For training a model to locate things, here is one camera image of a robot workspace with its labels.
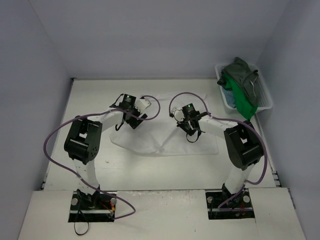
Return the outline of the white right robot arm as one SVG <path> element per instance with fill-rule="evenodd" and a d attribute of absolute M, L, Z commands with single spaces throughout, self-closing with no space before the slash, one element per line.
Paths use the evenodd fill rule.
<path fill-rule="evenodd" d="M 188 136 L 209 133 L 225 140 L 233 167 L 222 185 L 221 200 L 225 205 L 233 206 L 239 201 L 238 192 L 248 181 L 252 168 L 266 155 L 266 146 L 252 123 L 209 116 L 207 112 L 195 110 L 192 103 L 173 108 L 169 116 L 177 121 L 177 126 Z"/>

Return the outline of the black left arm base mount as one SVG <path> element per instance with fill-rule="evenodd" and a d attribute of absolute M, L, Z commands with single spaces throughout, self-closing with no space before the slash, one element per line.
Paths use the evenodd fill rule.
<path fill-rule="evenodd" d="M 87 196 L 80 191 L 72 193 L 68 222 L 69 223 L 113 223 L 116 212 L 116 194 L 100 192 Z"/>

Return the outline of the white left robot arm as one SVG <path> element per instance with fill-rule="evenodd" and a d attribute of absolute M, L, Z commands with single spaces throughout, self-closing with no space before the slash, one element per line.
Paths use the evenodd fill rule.
<path fill-rule="evenodd" d="M 125 94 L 120 103 L 109 106 L 107 113 L 78 119 L 71 124 L 64 150 L 73 160 L 76 173 L 80 175 L 77 193 L 87 209 L 94 210 L 100 204 L 95 158 L 100 149 L 102 133 L 112 127 L 121 127 L 124 123 L 136 129 L 148 117 L 145 110 L 151 104 L 144 97 L 137 99 Z"/>

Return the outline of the green t-shirt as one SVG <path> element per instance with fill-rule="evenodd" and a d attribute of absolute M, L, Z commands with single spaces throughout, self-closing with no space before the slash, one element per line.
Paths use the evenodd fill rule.
<path fill-rule="evenodd" d="M 258 104 L 253 105 L 233 79 L 227 78 L 225 81 L 226 85 L 223 88 L 233 92 L 237 111 L 250 121 L 257 111 Z"/>

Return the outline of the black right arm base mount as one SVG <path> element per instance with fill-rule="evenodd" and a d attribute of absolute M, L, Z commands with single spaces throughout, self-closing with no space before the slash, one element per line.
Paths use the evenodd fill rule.
<path fill-rule="evenodd" d="M 209 220 L 241 220 L 255 218 L 250 193 L 247 189 L 235 199 L 221 207 L 219 207 L 219 205 L 225 200 L 221 190 L 206 191 L 205 200 Z"/>

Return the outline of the grey t-shirt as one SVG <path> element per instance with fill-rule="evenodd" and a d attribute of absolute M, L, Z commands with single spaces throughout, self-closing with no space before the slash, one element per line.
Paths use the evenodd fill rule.
<path fill-rule="evenodd" d="M 246 61 L 235 57 L 232 63 L 222 69 L 217 84 L 224 88 L 227 77 L 236 82 L 253 105 L 259 104 L 261 95 L 257 87 L 258 70 L 251 70 Z"/>

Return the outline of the white t-shirt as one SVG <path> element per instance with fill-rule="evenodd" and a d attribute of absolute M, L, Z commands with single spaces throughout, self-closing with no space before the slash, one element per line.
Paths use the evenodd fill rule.
<path fill-rule="evenodd" d="M 210 133 L 186 133 L 177 127 L 176 121 L 169 117 L 169 104 L 177 92 L 158 94 L 160 113 L 153 119 L 143 121 L 136 129 L 124 124 L 120 130 L 112 130 L 110 141 L 139 155 L 183 156 L 216 155 L 219 153 L 217 138 Z"/>

